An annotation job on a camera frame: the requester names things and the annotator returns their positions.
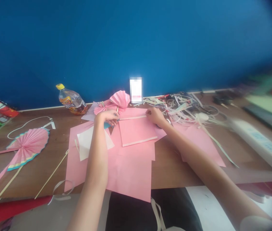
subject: person's right hand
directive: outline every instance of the person's right hand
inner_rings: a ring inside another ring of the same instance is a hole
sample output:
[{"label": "person's right hand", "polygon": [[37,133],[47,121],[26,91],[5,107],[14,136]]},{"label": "person's right hand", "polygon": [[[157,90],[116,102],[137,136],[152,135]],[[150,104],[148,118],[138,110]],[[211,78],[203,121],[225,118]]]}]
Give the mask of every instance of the person's right hand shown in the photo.
[{"label": "person's right hand", "polygon": [[156,107],[148,108],[145,115],[152,123],[157,124],[160,128],[163,128],[165,124],[169,124],[163,113]]},{"label": "person's right hand", "polygon": [[119,114],[115,110],[107,110],[100,112],[96,115],[95,121],[98,122],[107,122],[111,126],[115,126],[118,123]]}]

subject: lap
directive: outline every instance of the lap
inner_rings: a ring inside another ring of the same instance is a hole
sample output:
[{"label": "lap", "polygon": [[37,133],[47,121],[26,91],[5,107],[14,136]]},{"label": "lap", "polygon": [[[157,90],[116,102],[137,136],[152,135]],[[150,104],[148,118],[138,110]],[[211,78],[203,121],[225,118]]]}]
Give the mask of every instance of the lap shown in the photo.
[{"label": "lap", "polygon": [[[186,188],[154,189],[151,196],[161,207],[166,228],[176,226],[184,230],[202,230],[199,216]],[[151,203],[112,192],[106,231],[115,230],[157,230]]]}]

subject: plastic bottle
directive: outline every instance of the plastic bottle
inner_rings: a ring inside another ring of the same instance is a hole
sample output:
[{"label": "plastic bottle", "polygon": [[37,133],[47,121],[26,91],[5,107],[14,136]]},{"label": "plastic bottle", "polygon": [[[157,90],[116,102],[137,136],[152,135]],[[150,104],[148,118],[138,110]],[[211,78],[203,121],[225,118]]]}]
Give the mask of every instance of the plastic bottle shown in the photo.
[{"label": "plastic bottle", "polygon": [[57,84],[60,90],[59,101],[73,114],[84,115],[88,110],[88,106],[77,92],[66,89],[63,84]]}]

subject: red cloth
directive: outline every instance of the red cloth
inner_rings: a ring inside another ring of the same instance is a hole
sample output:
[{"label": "red cloth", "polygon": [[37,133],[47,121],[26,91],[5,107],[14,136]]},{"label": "red cloth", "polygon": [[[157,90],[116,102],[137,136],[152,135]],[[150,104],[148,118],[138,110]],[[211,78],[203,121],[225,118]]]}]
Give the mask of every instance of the red cloth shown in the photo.
[{"label": "red cloth", "polygon": [[252,184],[238,184],[240,189],[250,191],[254,194],[272,196],[272,182],[252,183]]},{"label": "red cloth", "polygon": [[50,202],[52,196],[0,203],[0,221]]}]

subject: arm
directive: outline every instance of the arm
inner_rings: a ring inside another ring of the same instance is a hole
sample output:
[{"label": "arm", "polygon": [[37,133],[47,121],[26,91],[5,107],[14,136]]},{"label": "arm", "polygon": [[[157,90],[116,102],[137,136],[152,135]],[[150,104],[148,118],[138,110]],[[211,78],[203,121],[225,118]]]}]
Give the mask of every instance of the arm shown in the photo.
[{"label": "arm", "polygon": [[99,113],[94,120],[93,136],[88,158],[86,181],[68,231],[95,231],[100,218],[108,182],[108,152],[104,122],[117,124],[118,113],[110,110]]},{"label": "arm", "polygon": [[189,166],[217,198],[236,230],[239,230],[241,221],[248,216],[271,219],[231,181],[227,174],[212,159],[175,130],[165,120],[159,109],[149,108],[147,117],[167,133]]}]

